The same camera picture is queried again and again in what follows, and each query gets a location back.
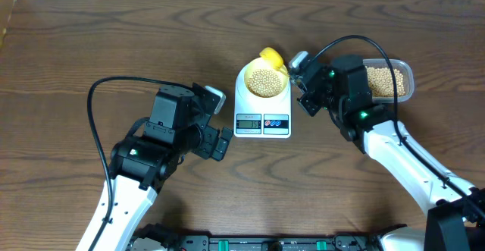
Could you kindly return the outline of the yellow measuring scoop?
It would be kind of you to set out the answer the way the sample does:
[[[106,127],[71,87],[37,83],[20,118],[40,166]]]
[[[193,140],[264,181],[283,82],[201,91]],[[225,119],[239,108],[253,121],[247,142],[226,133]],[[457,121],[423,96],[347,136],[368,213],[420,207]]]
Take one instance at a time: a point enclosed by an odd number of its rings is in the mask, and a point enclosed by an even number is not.
[[[263,58],[275,71],[282,73],[288,77],[287,69],[284,67],[283,58],[280,54],[271,47],[264,48],[259,56]]]

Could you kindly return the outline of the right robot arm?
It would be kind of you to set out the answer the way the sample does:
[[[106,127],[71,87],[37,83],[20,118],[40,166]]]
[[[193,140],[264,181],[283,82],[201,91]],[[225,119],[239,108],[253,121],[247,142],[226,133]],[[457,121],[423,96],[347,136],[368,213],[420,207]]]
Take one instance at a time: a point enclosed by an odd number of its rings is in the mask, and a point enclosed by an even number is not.
[[[375,234],[368,249],[484,248],[484,191],[439,163],[392,111],[374,102],[361,57],[320,64],[299,52],[289,62],[289,75],[302,92],[300,106],[310,116],[327,109],[342,136],[384,166],[426,215],[424,231],[389,228]]]

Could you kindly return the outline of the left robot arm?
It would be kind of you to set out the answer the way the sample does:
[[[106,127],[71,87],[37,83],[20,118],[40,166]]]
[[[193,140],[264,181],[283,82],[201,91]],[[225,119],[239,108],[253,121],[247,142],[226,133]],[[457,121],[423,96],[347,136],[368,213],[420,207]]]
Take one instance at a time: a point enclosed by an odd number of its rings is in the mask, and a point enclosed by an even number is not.
[[[208,123],[225,99],[211,86],[160,87],[151,115],[140,118],[111,151],[108,178],[79,250],[125,250],[184,155],[224,158],[233,131]]]

